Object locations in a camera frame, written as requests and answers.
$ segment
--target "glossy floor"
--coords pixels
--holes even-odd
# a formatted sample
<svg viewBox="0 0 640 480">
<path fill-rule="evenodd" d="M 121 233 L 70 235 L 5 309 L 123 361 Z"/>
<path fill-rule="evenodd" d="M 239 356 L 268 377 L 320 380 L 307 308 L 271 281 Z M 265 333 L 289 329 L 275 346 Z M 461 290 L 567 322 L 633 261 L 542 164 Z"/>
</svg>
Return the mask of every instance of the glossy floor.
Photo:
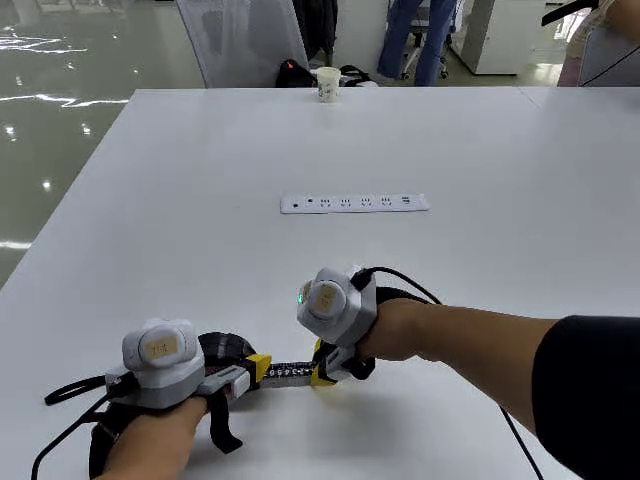
<svg viewBox="0 0 640 480">
<path fill-rule="evenodd" d="M 554 85 L 579 21 L 541 29 L 518 77 L 449 55 L 443 85 Z M 203 85 L 170 2 L 0 0 L 0 66 L 1 286 L 136 88 Z"/>
</svg>

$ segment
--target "device label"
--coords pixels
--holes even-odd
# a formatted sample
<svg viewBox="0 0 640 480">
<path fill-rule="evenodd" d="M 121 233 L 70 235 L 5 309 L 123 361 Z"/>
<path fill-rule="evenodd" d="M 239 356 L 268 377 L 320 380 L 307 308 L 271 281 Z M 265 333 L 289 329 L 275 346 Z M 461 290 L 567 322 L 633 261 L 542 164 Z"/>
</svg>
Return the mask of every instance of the device label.
<svg viewBox="0 0 640 480">
<path fill-rule="evenodd" d="M 151 360 L 157 360 L 178 353 L 178 341 L 175 336 L 162 337 L 153 342 L 147 342 L 144 350 Z"/>
<path fill-rule="evenodd" d="M 316 312 L 328 314 L 331 312 L 333 300 L 336 298 L 336 289 L 331 285 L 322 285 L 318 292 L 318 297 L 313 305 Z"/>
</svg>

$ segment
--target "paper cup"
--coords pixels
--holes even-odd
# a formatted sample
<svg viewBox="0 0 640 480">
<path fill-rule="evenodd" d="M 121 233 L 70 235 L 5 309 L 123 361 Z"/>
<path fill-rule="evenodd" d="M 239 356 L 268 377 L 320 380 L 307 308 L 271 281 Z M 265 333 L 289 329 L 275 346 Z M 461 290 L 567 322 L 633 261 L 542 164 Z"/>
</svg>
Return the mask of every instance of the paper cup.
<svg viewBox="0 0 640 480">
<path fill-rule="evenodd" d="M 318 96 L 322 103 L 335 102 L 340 90 L 340 70 L 333 67 L 318 69 Z"/>
</svg>

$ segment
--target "power strip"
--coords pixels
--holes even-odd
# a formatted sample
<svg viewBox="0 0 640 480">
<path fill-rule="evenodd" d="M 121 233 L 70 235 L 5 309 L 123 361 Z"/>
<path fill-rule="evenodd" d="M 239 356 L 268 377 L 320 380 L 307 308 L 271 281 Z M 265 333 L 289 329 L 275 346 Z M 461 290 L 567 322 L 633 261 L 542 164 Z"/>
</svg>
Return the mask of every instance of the power strip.
<svg viewBox="0 0 640 480">
<path fill-rule="evenodd" d="M 280 201 L 280 212 L 284 214 L 417 212 L 426 210 L 429 210 L 429 205 L 422 193 L 287 195 Z"/>
</svg>

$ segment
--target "person's legs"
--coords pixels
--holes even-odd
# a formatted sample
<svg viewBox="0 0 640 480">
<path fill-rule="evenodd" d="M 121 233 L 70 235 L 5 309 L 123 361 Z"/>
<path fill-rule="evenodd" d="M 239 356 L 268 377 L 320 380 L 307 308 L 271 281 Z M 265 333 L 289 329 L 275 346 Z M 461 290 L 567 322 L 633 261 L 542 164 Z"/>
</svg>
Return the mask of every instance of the person's legs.
<svg viewBox="0 0 640 480">
<path fill-rule="evenodd" d="M 449 33 L 451 17 L 456 10 L 456 0 L 431 0 L 427 39 L 416 67 L 416 87 L 428 87 L 436 83 L 440 71 L 442 47 Z"/>
<path fill-rule="evenodd" d="M 378 61 L 378 73 L 389 78 L 398 78 L 402 68 L 402 54 L 407 44 L 411 20 L 416 15 L 422 0 L 395 0 L 389 12 L 389 27 L 384 47 Z"/>
</svg>

